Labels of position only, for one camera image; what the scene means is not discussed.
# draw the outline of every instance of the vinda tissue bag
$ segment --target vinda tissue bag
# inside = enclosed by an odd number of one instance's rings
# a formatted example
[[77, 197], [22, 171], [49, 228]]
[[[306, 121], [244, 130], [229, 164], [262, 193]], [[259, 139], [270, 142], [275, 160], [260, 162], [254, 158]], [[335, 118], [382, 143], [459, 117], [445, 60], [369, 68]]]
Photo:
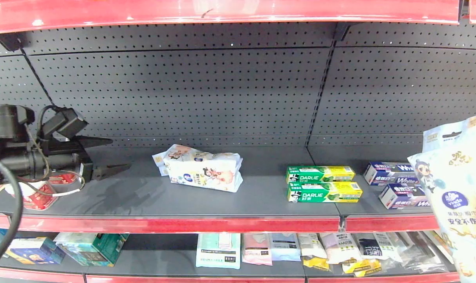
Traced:
[[476, 116], [425, 131], [423, 152], [408, 159], [461, 282], [476, 283]]

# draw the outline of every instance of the face mask package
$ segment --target face mask package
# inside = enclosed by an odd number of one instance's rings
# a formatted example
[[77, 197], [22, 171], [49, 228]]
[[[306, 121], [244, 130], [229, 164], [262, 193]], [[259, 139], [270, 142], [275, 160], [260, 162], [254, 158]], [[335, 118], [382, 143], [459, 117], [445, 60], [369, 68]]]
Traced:
[[323, 271], [331, 271], [327, 262], [327, 254], [315, 233], [298, 233], [303, 265]]
[[301, 261], [301, 249], [295, 233], [271, 233], [272, 260]]
[[360, 251], [349, 233], [321, 233], [320, 239], [326, 249], [328, 263], [354, 263], [362, 260]]
[[240, 269], [240, 234], [200, 233], [196, 267]]
[[172, 145], [152, 158], [161, 176], [170, 176], [175, 184], [236, 192], [243, 181], [238, 171], [243, 158], [237, 153], [212, 154]]
[[267, 233], [244, 233], [242, 260], [253, 265], [273, 265]]
[[476, 116], [423, 133], [408, 158], [434, 211], [462, 283], [476, 282]]

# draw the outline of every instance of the toothpaste box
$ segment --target toothpaste box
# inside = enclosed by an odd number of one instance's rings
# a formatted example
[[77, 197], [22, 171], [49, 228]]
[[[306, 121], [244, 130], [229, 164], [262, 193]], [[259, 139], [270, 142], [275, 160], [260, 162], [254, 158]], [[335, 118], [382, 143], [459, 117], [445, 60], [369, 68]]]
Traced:
[[59, 233], [57, 246], [85, 266], [114, 266], [123, 247], [118, 233]]
[[59, 265], [65, 256], [48, 237], [14, 239], [6, 253], [25, 265]]
[[289, 166], [287, 183], [310, 183], [351, 181], [355, 172], [349, 166]]
[[362, 195], [356, 182], [289, 183], [288, 186], [287, 199], [291, 202], [358, 202]]
[[430, 206], [423, 188], [418, 184], [388, 184], [379, 199], [387, 209]]
[[372, 186], [386, 186], [390, 183], [419, 183], [414, 174], [414, 168], [409, 163], [369, 162], [364, 178]]

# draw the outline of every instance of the cartoon girl illustration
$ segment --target cartoon girl illustration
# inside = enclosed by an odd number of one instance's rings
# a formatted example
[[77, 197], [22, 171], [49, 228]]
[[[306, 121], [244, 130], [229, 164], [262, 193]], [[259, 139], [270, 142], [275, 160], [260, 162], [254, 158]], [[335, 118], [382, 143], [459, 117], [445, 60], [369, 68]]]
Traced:
[[168, 152], [168, 157], [170, 157], [170, 159], [179, 159], [184, 154], [188, 153], [189, 150], [190, 150], [189, 147], [183, 147], [179, 145], [177, 147], [174, 147], [170, 152]]
[[215, 169], [204, 168], [205, 176], [210, 177], [211, 180], [217, 180], [217, 184], [229, 184], [233, 181], [234, 174], [231, 171], [217, 172]]
[[416, 171], [421, 176], [420, 181], [425, 184], [425, 186], [430, 190], [431, 193], [434, 193], [434, 188], [436, 188], [434, 176], [430, 172], [430, 165], [426, 162], [416, 160]]

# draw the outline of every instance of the black cable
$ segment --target black cable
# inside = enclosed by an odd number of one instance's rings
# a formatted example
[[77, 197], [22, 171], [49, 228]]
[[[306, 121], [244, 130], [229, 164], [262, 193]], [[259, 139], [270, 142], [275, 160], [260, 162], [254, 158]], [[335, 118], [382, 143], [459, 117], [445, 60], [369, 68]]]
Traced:
[[11, 216], [11, 224], [9, 226], [9, 229], [6, 235], [4, 235], [4, 238], [2, 238], [2, 241], [0, 243], [0, 259], [1, 259], [1, 257], [6, 252], [9, 245], [15, 238], [18, 228], [20, 227], [21, 216], [23, 213], [23, 201], [22, 201], [23, 196], [20, 189], [20, 185], [18, 184], [18, 180], [16, 179], [15, 175], [10, 171], [9, 168], [6, 167], [6, 165], [1, 163], [1, 161], [0, 161], [0, 172], [6, 179], [8, 179], [10, 185], [13, 187], [13, 191], [15, 193], [15, 204], [16, 204], [15, 211], [13, 212]]
[[51, 104], [55, 105], [55, 103], [53, 102], [53, 99], [51, 99], [51, 96], [49, 96], [48, 90], [46, 90], [46, 88], [45, 88], [44, 85], [42, 84], [41, 79], [39, 78], [39, 76], [38, 76], [37, 73], [35, 72], [35, 69], [34, 69], [34, 67], [32, 66], [32, 63], [30, 62], [30, 60], [28, 59], [27, 53], [25, 53], [25, 50], [23, 50], [23, 47], [20, 47], [20, 51], [21, 51], [21, 53], [23, 54], [23, 57], [25, 58], [25, 60], [27, 61], [27, 64], [28, 64], [30, 70], [32, 70], [32, 73], [34, 74], [35, 79], [37, 79], [37, 82], [39, 82], [39, 85], [41, 86], [42, 91], [44, 91], [44, 94], [46, 95], [46, 97], [48, 97], [48, 99], [49, 99], [49, 101], [51, 102]]

